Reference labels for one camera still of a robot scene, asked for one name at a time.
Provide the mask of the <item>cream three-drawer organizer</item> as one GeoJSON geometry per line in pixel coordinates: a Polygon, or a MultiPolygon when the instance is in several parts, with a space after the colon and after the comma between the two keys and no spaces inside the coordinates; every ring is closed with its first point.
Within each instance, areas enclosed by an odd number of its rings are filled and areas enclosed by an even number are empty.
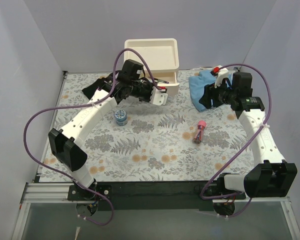
{"type": "Polygon", "coordinates": [[[159,83],[167,89],[168,96],[174,97],[178,93],[179,53],[176,39],[127,39],[124,47],[133,49],[142,56],[154,78],[168,82],[159,83]]]}

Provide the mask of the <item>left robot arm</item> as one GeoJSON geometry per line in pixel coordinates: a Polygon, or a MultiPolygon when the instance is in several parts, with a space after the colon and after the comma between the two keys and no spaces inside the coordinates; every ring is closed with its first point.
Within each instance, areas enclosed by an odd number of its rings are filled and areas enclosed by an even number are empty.
{"type": "Polygon", "coordinates": [[[93,199],[97,191],[93,185],[95,179],[86,166],[88,155],[82,145],[96,124],[122,100],[129,96],[145,102],[151,100],[154,84],[140,77],[144,67],[142,63],[128,59],[121,70],[98,78],[82,91],[89,99],[89,106],[59,130],[53,128],[48,133],[51,153],[81,185],[79,194],[85,200],[93,199]]]}

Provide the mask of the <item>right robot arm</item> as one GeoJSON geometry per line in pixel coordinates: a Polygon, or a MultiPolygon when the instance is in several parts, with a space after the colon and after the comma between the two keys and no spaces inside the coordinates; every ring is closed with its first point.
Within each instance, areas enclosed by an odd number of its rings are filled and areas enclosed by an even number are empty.
{"type": "Polygon", "coordinates": [[[227,199],[236,192],[250,198],[285,197],[297,175],[294,163],[288,163],[280,153],[269,127],[264,123],[265,106],[253,96],[253,77],[247,72],[235,72],[228,77],[228,70],[212,70],[215,83],[204,87],[199,100],[207,109],[229,105],[249,138],[254,167],[246,174],[221,173],[212,190],[218,198],[227,199]]]}

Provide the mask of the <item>blue round tin jar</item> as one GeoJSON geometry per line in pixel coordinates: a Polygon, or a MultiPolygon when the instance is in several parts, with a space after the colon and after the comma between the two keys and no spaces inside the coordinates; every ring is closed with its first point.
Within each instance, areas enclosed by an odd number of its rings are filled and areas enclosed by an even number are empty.
{"type": "Polygon", "coordinates": [[[124,126],[128,123],[128,115],[124,109],[118,109],[114,113],[114,119],[117,125],[124,126]]]}

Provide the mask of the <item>pink-capped tube of pencils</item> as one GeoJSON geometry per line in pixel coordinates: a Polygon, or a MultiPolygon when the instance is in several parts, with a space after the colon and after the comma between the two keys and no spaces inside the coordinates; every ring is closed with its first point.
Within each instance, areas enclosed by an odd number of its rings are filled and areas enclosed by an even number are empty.
{"type": "Polygon", "coordinates": [[[197,130],[193,136],[193,142],[200,144],[202,142],[202,137],[204,135],[204,129],[206,128],[207,123],[204,120],[200,120],[197,124],[197,130]]]}

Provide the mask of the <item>purple clear pen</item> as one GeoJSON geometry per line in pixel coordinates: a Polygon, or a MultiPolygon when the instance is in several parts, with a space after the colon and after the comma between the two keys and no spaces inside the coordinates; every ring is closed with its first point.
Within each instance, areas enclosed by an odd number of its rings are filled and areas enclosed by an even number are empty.
{"type": "Polygon", "coordinates": [[[157,81],[158,83],[169,84],[169,81],[165,81],[159,78],[154,78],[154,80],[157,81]]]}

